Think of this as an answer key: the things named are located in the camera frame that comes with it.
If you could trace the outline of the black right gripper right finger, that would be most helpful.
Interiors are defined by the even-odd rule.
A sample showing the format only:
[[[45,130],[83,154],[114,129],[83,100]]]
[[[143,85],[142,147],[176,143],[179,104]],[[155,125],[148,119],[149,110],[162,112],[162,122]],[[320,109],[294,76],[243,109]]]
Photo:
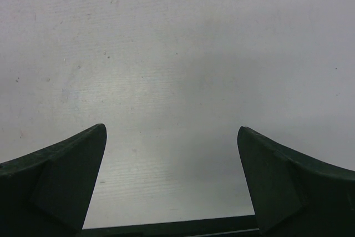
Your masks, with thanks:
[[[237,146],[262,236],[354,236],[354,171],[248,127]]]

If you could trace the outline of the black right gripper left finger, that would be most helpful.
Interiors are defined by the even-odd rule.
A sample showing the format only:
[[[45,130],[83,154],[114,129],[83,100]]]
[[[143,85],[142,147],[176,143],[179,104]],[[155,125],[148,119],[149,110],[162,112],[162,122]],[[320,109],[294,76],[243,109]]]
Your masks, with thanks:
[[[78,236],[107,143],[104,124],[1,163],[1,236]]]

